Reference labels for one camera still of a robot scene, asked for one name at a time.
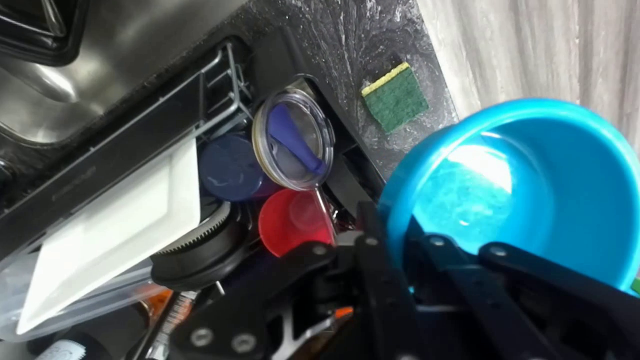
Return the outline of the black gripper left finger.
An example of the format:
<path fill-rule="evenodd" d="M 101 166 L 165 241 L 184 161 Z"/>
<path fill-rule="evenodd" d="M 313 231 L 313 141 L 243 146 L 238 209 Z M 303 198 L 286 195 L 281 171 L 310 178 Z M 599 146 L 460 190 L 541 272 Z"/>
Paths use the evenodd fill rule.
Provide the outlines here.
<path fill-rule="evenodd" d="M 273 360 L 288 340 L 332 328 L 336 308 L 351 317 L 317 360 L 424 360 L 417 311 L 371 203 L 358 205 L 358 223 L 351 246 L 306 243 L 198 308 L 170 337 L 175 360 Z"/>

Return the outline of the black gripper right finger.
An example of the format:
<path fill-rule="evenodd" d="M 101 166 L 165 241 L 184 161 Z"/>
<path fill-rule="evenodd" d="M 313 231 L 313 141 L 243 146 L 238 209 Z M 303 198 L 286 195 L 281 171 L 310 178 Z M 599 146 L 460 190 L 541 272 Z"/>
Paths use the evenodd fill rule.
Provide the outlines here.
<path fill-rule="evenodd" d="M 410 226 L 406 276 L 436 360 L 640 360 L 640 301 L 506 243 Z"/>

